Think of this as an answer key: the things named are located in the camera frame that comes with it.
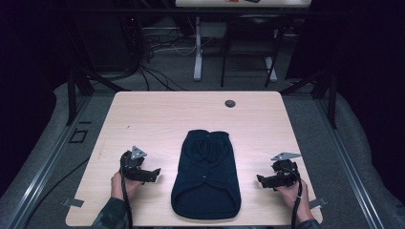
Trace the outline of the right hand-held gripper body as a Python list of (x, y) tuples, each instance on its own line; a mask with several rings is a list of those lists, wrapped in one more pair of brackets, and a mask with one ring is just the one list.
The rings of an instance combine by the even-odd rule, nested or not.
[(289, 187), (300, 179), (298, 166), (295, 162), (291, 161), (291, 159), (295, 157), (299, 157), (299, 155), (280, 153), (272, 158), (272, 160), (274, 160), (272, 169), (280, 179), (278, 183), (283, 183), (285, 186)]

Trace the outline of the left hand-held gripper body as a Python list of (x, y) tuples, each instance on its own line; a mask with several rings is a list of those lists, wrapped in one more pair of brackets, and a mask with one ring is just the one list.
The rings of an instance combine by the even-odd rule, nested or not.
[(140, 168), (147, 156), (137, 146), (133, 146), (131, 151), (126, 151), (120, 158), (120, 172), (125, 178), (145, 178), (145, 172)]

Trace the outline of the dark navy garment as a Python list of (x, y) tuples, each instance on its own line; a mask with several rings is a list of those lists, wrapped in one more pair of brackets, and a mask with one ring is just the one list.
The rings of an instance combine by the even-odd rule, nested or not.
[(229, 134), (190, 131), (171, 192), (173, 211), (187, 219), (232, 219), (242, 198)]

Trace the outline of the person's right hand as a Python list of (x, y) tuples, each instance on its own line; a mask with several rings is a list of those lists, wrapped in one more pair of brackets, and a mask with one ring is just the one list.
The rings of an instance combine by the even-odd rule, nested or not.
[(314, 219), (309, 208), (308, 185), (301, 180), (293, 185), (277, 188), (285, 204), (292, 210), (293, 220), (296, 224), (308, 219)]

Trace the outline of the person's left hand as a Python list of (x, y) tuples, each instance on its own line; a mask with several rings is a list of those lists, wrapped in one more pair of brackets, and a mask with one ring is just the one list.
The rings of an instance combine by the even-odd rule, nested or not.
[(116, 172), (111, 178), (111, 197), (124, 200), (122, 187), (125, 187), (127, 197), (131, 200), (142, 185), (143, 182), (124, 178), (119, 172)]

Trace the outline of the white desk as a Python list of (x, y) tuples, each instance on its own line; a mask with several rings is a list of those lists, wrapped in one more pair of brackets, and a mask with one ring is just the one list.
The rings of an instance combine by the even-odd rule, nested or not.
[[(176, 6), (180, 8), (203, 8), (219, 9), (219, 8), (303, 8), (310, 6), (312, 0), (176, 0)], [(201, 18), (196, 17), (195, 20), (195, 41), (196, 41), (196, 59), (194, 68), (194, 80), (202, 79), (203, 69), (203, 51), (202, 51), (202, 35), (201, 35)]]

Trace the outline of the black chair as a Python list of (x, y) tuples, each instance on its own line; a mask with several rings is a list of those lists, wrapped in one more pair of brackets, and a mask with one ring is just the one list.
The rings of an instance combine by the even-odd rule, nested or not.
[(266, 72), (267, 87), (286, 30), (292, 20), (284, 15), (243, 14), (226, 24), (221, 48), (221, 86), (226, 72)]

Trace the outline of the grey metal table bracket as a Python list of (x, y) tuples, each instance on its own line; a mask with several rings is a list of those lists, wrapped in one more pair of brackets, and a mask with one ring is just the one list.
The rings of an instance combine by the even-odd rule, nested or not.
[(314, 200), (311, 200), (309, 202), (309, 208), (313, 209), (313, 208), (322, 208), (324, 205), (326, 205), (328, 202), (325, 198), (317, 198)]
[(68, 207), (78, 207), (81, 208), (83, 205), (84, 201), (76, 198), (65, 198), (62, 201), (62, 205), (68, 206)]

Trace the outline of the aluminium floor rail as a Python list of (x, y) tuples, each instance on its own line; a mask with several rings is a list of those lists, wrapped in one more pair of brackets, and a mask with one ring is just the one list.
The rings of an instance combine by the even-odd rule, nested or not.
[(357, 202), (370, 229), (386, 229), (375, 209), (369, 192), (366, 190), (363, 181), (361, 180), (356, 168), (354, 167), (352, 159), (338, 129), (334, 128), (330, 123), (327, 114), (327, 105), (323, 100), (320, 99), (315, 99), (314, 103), (323, 121), (325, 122), (325, 125), (327, 126), (328, 132), (331, 135), (331, 138), (337, 150), (338, 161), (343, 167), (343, 171), (348, 179), (355, 198), (357, 199)]
[(74, 132), (76, 120), (82, 115), (91, 97), (80, 98), (76, 114), (69, 125), (68, 101), (60, 96), (52, 118), (39, 137), (28, 159), (6, 193), (0, 198), (0, 229), (22, 229), (29, 214), (48, 182), (68, 137)]

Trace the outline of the black frame post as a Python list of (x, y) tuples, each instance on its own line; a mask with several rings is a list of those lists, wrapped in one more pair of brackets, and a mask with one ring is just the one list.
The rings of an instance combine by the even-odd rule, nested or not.
[(75, 97), (75, 73), (74, 71), (70, 72), (68, 78), (68, 120), (66, 125), (70, 126), (76, 117), (76, 97)]
[(335, 105), (336, 105), (336, 76), (334, 73), (330, 75), (330, 88), (329, 88), (329, 103), (328, 103), (328, 120), (333, 129), (336, 128), (335, 124)]

